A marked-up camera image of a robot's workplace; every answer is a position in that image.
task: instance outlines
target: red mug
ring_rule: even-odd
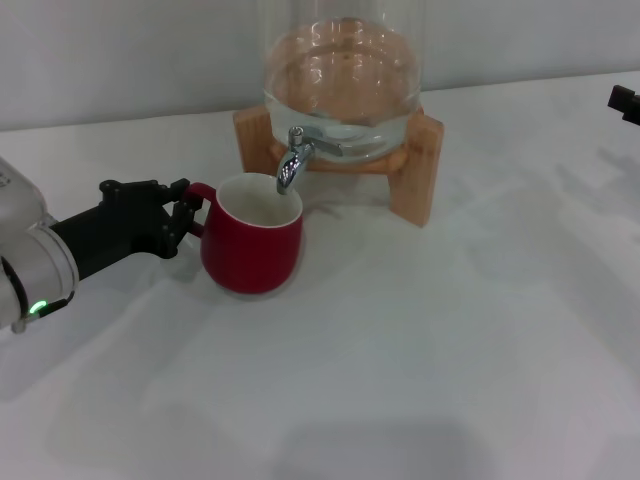
[[[217,191],[193,183],[187,195],[209,200],[204,226],[191,233],[202,239],[200,257],[216,283],[237,293],[265,293],[293,272],[302,240],[302,200],[280,195],[276,179],[244,173],[222,182]]]

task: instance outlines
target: glass jar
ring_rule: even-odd
[[[339,163],[374,160],[404,141],[419,108],[424,0],[258,0],[264,93],[273,135],[313,127]]]

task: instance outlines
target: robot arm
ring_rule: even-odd
[[[177,255],[202,208],[201,200],[182,200],[188,186],[108,180],[97,207],[47,227],[38,189],[0,158],[0,328],[22,333],[65,307],[79,281],[133,253]]]

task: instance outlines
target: metal spigot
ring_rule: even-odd
[[[277,174],[278,193],[288,194],[293,182],[304,172],[316,149],[335,157],[342,157],[342,146],[322,140],[322,132],[314,127],[291,127],[289,130],[289,150],[280,161]]]

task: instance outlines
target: spigot handle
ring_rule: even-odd
[[[327,142],[320,138],[321,135],[322,132],[314,127],[292,127],[289,130],[289,146],[297,147],[303,143],[307,143],[335,157],[342,157],[344,155],[342,145]]]

